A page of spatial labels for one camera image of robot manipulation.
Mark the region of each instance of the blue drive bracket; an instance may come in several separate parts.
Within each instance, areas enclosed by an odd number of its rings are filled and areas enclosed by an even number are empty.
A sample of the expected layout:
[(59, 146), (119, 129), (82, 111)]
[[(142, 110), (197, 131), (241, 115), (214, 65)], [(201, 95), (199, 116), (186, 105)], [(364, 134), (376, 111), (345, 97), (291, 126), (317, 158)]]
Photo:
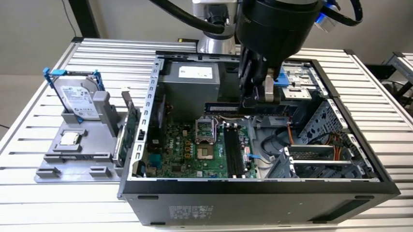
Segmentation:
[(64, 112), (68, 113), (70, 110), (67, 109), (67, 107), (66, 107), (66, 105), (64, 105), (64, 102), (63, 102), (63, 100), (62, 100), (62, 97), (60, 97), (60, 95), (59, 95), (59, 92), (58, 92), (58, 90), (56, 90), (56, 88), (55, 88), (55, 84), (54, 84), (55, 76), (49, 73), (49, 71), (51, 71), (51, 69), (49, 69), (48, 67), (45, 67), (45, 68), (43, 69), (43, 76), (44, 76), (44, 79), (45, 79), (45, 81), (47, 81), (47, 84), (48, 84), (49, 87), (55, 90), (55, 93), (56, 93), (56, 95), (58, 95), (58, 98), (59, 98), (60, 103), (62, 103), (63, 108), (64, 108)]
[[(43, 69), (43, 76), (44, 76), (44, 79), (45, 79), (49, 87), (56, 92), (56, 95), (58, 95), (59, 100), (62, 102), (62, 105), (64, 107), (64, 112), (68, 112), (70, 110), (66, 107), (64, 102), (62, 100), (62, 97), (59, 95), (59, 92), (58, 92), (58, 90), (55, 88), (54, 81), (55, 81), (56, 78), (59, 78), (60, 76), (92, 76), (92, 78), (96, 80), (96, 83), (98, 83), (98, 90), (99, 91), (104, 91), (102, 75), (100, 75), (100, 72), (98, 72), (98, 70), (95, 70), (94, 72), (68, 72), (64, 69), (55, 69), (55, 70), (51, 71), (51, 69), (48, 67), (45, 67)], [(78, 122), (82, 123), (83, 122), (83, 118), (78, 117)]]
[(281, 68), (278, 78), (277, 78), (277, 80), (274, 80), (274, 86), (287, 87), (289, 85), (290, 85), (289, 78), (285, 75), (283, 68)]

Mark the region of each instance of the black cable hose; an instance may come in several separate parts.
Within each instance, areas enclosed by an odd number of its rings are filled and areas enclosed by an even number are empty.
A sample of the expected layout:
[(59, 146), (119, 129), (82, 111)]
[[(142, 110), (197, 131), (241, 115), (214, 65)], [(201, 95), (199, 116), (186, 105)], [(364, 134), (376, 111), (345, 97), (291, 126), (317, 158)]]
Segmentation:
[(286, 127), (282, 127), (282, 128), (278, 128), (277, 130), (275, 130), (275, 133), (274, 134), (271, 134), (269, 137), (266, 137), (262, 141), (261, 141), (261, 150), (263, 151), (263, 153), (266, 154), (266, 155), (269, 155), (269, 156), (278, 156), (281, 153), (278, 152), (278, 153), (271, 153), (271, 152), (269, 152), (266, 149), (265, 149), (265, 144), (267, 143), (267, 142), (270, 142), (274, 138), (278, 138), (278, 135), (282, 133), (282, 132), (285, 132), (286, 131)]
[(168, 0), (150, 0), (160, 9), (163, 9), (171, 16), (179, 19), (183, 23), (191, 27), (203, 30), (213, 34), (221, 34), (225, 31), (225, 27), (221, 25), (214, 25), (182, 10), (174, 3)]
[(321, 13), (325, 14), (329, 18), (338, 21), (344, 25), (348, 25), (350, 27), (354, 27), (362, 22), (362, 7), (360, 4), (360, 0), (350, 0), (353, 9), (354, 9), (354, 17), (356, 20), (350, 19), (348, 16), (344, 16), (342, 14), (337, 13), (334, 10), (332, 10), (329, 7), (323, 6), (321, 9)]

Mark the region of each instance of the warning label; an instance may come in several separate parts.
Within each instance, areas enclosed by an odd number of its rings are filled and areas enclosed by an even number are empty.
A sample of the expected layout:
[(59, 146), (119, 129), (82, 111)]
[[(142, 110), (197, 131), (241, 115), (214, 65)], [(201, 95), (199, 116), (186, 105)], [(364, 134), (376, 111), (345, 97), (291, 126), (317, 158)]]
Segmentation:
[(99, 119), (88, 90), (78, 86), (62, 86), (60, 89), (74, 114), (83, 119)]
[(210, 219), (213, 205), (170, 205), (168, 212), (171, 219)]

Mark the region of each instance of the blue latch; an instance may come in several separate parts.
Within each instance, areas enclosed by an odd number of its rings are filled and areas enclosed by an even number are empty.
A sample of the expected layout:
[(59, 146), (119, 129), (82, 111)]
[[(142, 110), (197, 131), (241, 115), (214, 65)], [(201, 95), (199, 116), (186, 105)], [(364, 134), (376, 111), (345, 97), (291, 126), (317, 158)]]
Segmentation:
[(290, 85), (289, 77), (285, 75), (283, 68), (279, 70), (279, 75), (274, 81), (274, 86), (287, 87)]

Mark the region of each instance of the black cable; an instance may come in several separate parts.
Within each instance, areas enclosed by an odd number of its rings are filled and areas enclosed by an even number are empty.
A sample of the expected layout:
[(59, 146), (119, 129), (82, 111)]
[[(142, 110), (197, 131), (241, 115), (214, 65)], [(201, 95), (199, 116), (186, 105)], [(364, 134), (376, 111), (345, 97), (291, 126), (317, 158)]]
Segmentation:
[(307, 142), (307, 144), (309, 144), (309, 145), (313, 144), (315, 141), (318, 141), (318, 139), (321, 139), (323, 136), (326, 136), (326, 135), (329, 135), (329, 134), (332, 134), (332, 132), (321, 134), (321, 135), (317, 136), (314, 139), (311, 139), (311, 140)]
[(5, 125), (3, 125), (3, 124), (0, 124), (0, 127), (4, 127), (4, 128), (7, 128), (7, 129), (11, 129), (8, 126), (5, 126)]
[(269, 155), (269, 156), (278, 156), (278, 155), (281, 154), (281, 152), (278, 152), (278, 153), (271, 153), (271, 152), (269, 152), (269, 151), (265, 149), (265, 144), (266, 144), (267, 142), (270, 142), (274, 138), (277, 138), (278, 135), (279, 135), (283, 131), (286, 131), (286, 127), (278, 128), (278, 129), (275, 130), (275, 133), (271, 134), (269, 137), (266, 137), (266, 138), (261, 141), (261, 150), (262, 150), (263, 153), (265, 153), (266, 155)]
[(174, 3), (168, 0), (150, 0), (160, 9), (163, 9), (171, 16), (180, 20), (180, 22), (186, 23), (191, 27), (203, 30), (213, 34), (221, 34), (225, 31), (225, 27), (222, 25), (211, 24), (191, 14), (188, 14), (184, 10), (182, 10)]
[(334, 10), (332, 10), (329, 7), (323, 6), (321, 9), (321, 13), (325, 14), (329, 18), (336, 20), (337, 22), (342, 23), (344, 25), (348, 25), (350, 27), (354, 27), (362, 22), (362, 7), (360, 4), (360, 0), (350, 0), (353, 9), (354, 9), (354, 17), (356, 20), (350, 19), (348, 16), (344, 16)]
[(75, 37), (78, 37), (78, 35), (76, 35), (76, 31), (75, 31), (75, 27), (74, 27), (74, 25), (72, 25), (72, 22), (71, 22), (70, 16), (68, 16), (68, 14), (67, 14), (67, 9), (66, 9), (64, 0), (62, 0), (62, 3), (63, 3), (63, 8), (64, 8), (64, 13), (66, 13), (67, 21), (68, 21), (68, 22), (70, 22), (70, 24), (71, 24), (71, 27), (72, 27), (72, 30), (74, 30)]

